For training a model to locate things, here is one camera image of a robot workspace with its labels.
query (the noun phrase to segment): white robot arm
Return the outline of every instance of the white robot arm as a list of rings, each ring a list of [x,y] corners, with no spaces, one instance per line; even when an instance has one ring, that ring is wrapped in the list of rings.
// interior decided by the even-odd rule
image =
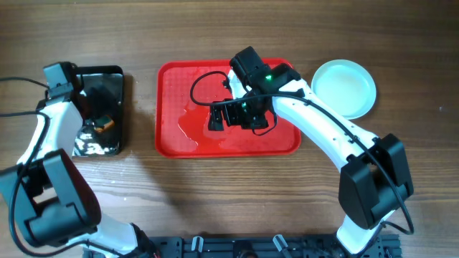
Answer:
[[[229,72],[228,78],[233,97],[235,99],[244,97],[246,92],[232,70]],[[373,139],[377,138],[375,134],[360,128],[329,108],[317,98],[305,80],[292,80],[280,88],[281,92],[297,92],[298,90],[303,90],[306,99],[312,100],[315,104],[326,109],[349,128],[354,135],[358,135],[360,141],[367,148],[371,148],[374,145]],[[303,102],[291,98],[274,97],[273,107],[279,117],[294,124],[294,126],[299,128],[322,149],[331,161],[333,161],[338,171],[348,163],[347,157],[350,155],[359,156],[364,152],[357,144],[349,142],[349,136],[345,135],[339,126],[332,123],[328,117],[310,105],[304,105]],[[387,219],[392,212],[389,212],[382,220]],[[346,216],[336,236],[349,253],[358,254],[370,242],[377,229],[378,226],[373,229],[362,229]]]
[[[45,131],[44,140],[27,174],[29,177],[32,177],[31,174],[36,176],[33,181],[29,180],[30,183],[20,185],[13,200],[20,209],[14,212],[14,218],[27,242],[33,247],[71,247],[84,243],[81,245],[106,257],[135,257],[143,253],[153,256],[156,251],[154,245],[136,225],[116,221],[100,212],[94,193],[72,164],[75,138],[83,126],[84,113],[76,97],[82,88],[75,79],[73,69],[68,62],[44,68],[49,82],[48,98],[37,107],[37,111],[44,115],[37,116],[38,123],[32,141],[17,161],[18,165],[0,173],[0,190],[11,207],[10,196],[14,190],[13,182],[18,177],[17,171],[32,155]],[[55,189],[55,198],[42,203],[32,200],[42,190],[31,191],[31,188],[50,186]],[[12,234],[13,239],[17,239],[15,230]]]
[[[230,89],[234,100],[247,101],[233,101],[231,106],[224,102],[221,102],[222,106],[209,105],[213,123],[212,126],[209,124],[209,128],[222,129],[216,125],[218,110],[222,111],[222,118],[228,126],[235,124],[235,120],[227,117],[229,113],[237,116],[235,125],[243,128],[267,125],[263,122],[262,114],[269,110],[299,128],[326,153],[341,172],[339,201],[347,215],[336,238],[349,254],[362,253],[379,233],[381,225],[386,224],[385,221],[394,210],[404,206],[403,201],[413,193],[401,142],[393,135],[379,139],[375,134],[343,118],[323,103],[291,67],[281,64],[270,69],[262,63],[252,47],[238,53],[230,65],[232,69],[224,86]],[[269,102],[263,99],[263,95],[272,95],[272,100]],[[191,98],[196,103],[192,91]],[[370,171],[370,163],[377,165],[378,170]],[[381,171],[381,163],[386,167],[384,171]],[[387,176],[386,171],[389,171],[392,178]],[[386,174],[387,182],[379,179],[382,174]],[[397,190],[388,187],[390,181],[396,182]],[[414,229],[406,207],[403,210],[412,234]]]

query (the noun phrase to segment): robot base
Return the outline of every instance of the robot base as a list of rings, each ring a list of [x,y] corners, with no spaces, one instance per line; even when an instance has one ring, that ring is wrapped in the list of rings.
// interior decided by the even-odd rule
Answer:
[[[237,241],[252,243],[259,258],[284,258],[269,237],[256,238],[206,238],[199,252],[193,239],[181,237],[151,237],[150,240],[161,250],[162,258],[234,258],[233,246]],[[292,258],[341,258],[331,254],[338,245],[334,234],[317,234],[303,237],[286,237],[288,253]],[[102,258],[103,255],[85,250],[84,258]],[[375,243],[360,257],[363,258],[402,258],[399,236],[395,234],[379,235]]]

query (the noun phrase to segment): black cable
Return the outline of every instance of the black cable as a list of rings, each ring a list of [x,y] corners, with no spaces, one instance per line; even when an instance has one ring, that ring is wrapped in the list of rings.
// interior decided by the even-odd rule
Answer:
[[[41,115],[44,118],[44,126],[43,126],[43,130],[40,133],[40,136],[38,138],[37,144],[34,146],[34,148],[32,150],[32,153],[28,157],[26,163],[22,165],[21,171],[18,174],[17,180],[14,182],[13,194],[11,195],[11,199],[10,199],[11,207],[9,209],[9,231],[11,233],[11,237],[12,237],[14,243],[17,245],[19,250],[21,250],[23,253],[25,253],[25,254],[27,254],[29,256],[33,256],[33,257],[51,257],[51,256],[54,256],[54,255],[61,254],[61,253],[65,252],[65,251],[67,251],[68,249],[71,249],[71,248],[73,248],[73,247],[75,247],[77,245],[80,245],[80,244],[85,244],[88,247],[89,246],[93,246],[93,247],[101,249],[101,250],[103,250],[105,252],[110,252],[110,253],[112,253],[114,255],[118,255],[119,257],[122,257],[123,255],[121,253],[115,251],[114,249],[109,249],[109,248],[100,246],[98,244],[94,244],[94,243],[90,242],[89,240],[78,241],[78,242],[70,244],[70,245],[68,245],[68,246],[66,246],[66,247],[64,247],[62,249],[59,249],[57,251],[50,252],[50,253],[44,253],[44,254],[32,252],[32,251],[28,250],[21,243],[21,240],[19,239],[19,237],[17,235],[16,224],[14,223],[14,210],[16,208],[17,193],[18,193],[19,186],[21,184],[22,178],[27,173],[27,171],[29,169],[29,166],[32,163],[33,159],[37,156],[37,154],[38,154],[38,152],[39,152],[39,150],[41,148],[41,145],[43,144],[44,138],[46,137],[47,131],[49,129],[49,116],[44,114],[44,113],[41,113],[40,111],[26,111],[26,112],[19,112],[19,113],[0,114],[0,118],[11,118],[11,117],[17,117],[17,116],[22,116],[22,115]]]
[[[249,90],[247,89],[246,85],[242,84],[242,87],[244,88],[245,92],[249,93]]]
[[[378,238],[379,233],[381,233],[381,230],[382,230],[383,227],[384,226],[382,226],[382,225],[378,226],[378,228],[374,232],[373,237],[370,239],[370,241],[368,241],[366,243],[365,247],[362,248],[362,250],[359,253],[355,254],[356,258],[362,257],[370,247],[373,247],[373,245],[376,242],[376,239]]]
[[[228,76],[222,71],[213,71],[213,72],[208,72],[206,74],[201,75],[200,77],[198,77],[198,79],[196,79],[193,82],[193,85],[191,86],[191,89],[190,89],[190,98],[191,98],[191,101],[194,102],[194,104],[212,107],[212,106],[227,105],[227,104],[233,104],[233,103],[239,103],[239,102],[246,102],[248,100],[253,100],[253,99],[256,99],[256,98],[263,98],[263,97],[288,97],[288,98],[291,98],[291,99],[294,99],[294,100],[299,100],[299,101],[303,102],[304,105],[310,105],[311,107],[317,109],[318,111],[323,113],[325,116],[327,116],[329,119],[331,119],[337,126],[339,126],[345,132],[345,134],[347,134],[355,143],[357,143],[357,145],[370,158],[372,163],[379,168],[379,170],[383,174],[384,178],[386,179],[387,183],[389,184],[390,188],[394,192],[395,198],[397,199],[397,202],[400,205],[400,208],[401,208],[401,210],[402,210],[402,212],[404,214],[404,217],[405,217],[405,219],[406,219],[406,221],[408,223],[408,227],[410,229],[409,230],[403,229],[399,225],[396,225],[396,224],[394,224],[394,223],[392,223],[390,221],[383,221],[383,222],[381,222],[381,225],[384,226],[384,227],[385,226],[392,226],[395,229],[397,229],[398,231],[402,232],[403,234],[407,234],[407,235],[414,234],[415,227],[414,227],[413,222],[411,220],[410,213],[408,212],[408,209],[405,206],[404,201],[402,200],[402,197],[400,196],[400,193],[398,192],[398,190],[397,190],[396,186],[394,185],[394,182],[390,178],[389,174],[385,171],[385,169],[382,167],[382,165],[379,163],[379,161],[369,152],[368,148],[366,148],[366,146],[359,140],[359,138],[356,137],[353,133],[351,133],[351,131],[346,126],[344,126],[338,119],[336,119],[327,110],[323,109],[321,106],[315,104],[311,100],[307,100],[307,99],[302,98],[302,97],[286,95],[286,94],[282,94],[282,93],[254,95],[254,96],[249,96],[249,97],[238,98],[238,99],[235,99],[235,100],[226,100],[226,101],[215,102],[215,103],[199,102],[196,99],[194,99],[193,91],[194,91],[194,87],[196,87],[196,84],[198,83],[198,81],[200,81],[202,78],[204,78],[204,77],[206,77],[208,75],[213,75],[213,74],[224,75],[226,77],[227,81],[229,81]]]
[[[274,130],[274,128],[276,127],[276,125],[278,125],[278,114],[273,113],[273,115],[274,115],[274,126],[273,126],[273,127],[271,127],[270,129],[264,131],[263,133],[256,133],[256,132],[255,132],[255,129],[252,128],[252,133],[253,133],[254,135],[256,135],[256,136],[264,136],[265,134],[267,134],[267,133],[269,133],[270,131]]]
[[[45,87],[45,88],[49,89],[48,85],[43,84],[41,82],[38,82],[36,80],[29,79],[29,78],[24,78],[24,77],[4,77],[4,78],[0,78],[0,82],[7,82],[7,81],[11,81],[11,80],[21,80],[21,81],[25,81],[25,82],[31,82],[31,83],[34,83],[36,85],[39,85],[39,86],[42,86],[42,87]]]

